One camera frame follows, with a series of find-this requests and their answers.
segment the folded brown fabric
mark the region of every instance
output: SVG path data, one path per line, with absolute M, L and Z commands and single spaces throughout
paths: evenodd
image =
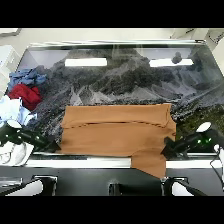
M 132 168 L 164 177 L 164 138 L 175 139 L 170 104 L 67 106 L 61 153 L 131 156 Z

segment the black cable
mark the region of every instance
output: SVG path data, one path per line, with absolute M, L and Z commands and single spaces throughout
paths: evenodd
M 224 183 L 222 181 L 222 177 L 219 175 L 218 171 L 215 169 L 215 167 L 212 165 L 212 163 L 219 157 L 219 154 L 220 154 L 220 151 L 221 149 L 219 148 L 219 151 L 217 153 L 217 155 L 214 157 L 214 159 L 210 162 L 210 165 L 212 167 L 212 169 L 215 171 L 216 175 L 218 176 L 220 182 L 221 182 L 221 185 L 222 185 L 222 189 L 224 189 Z

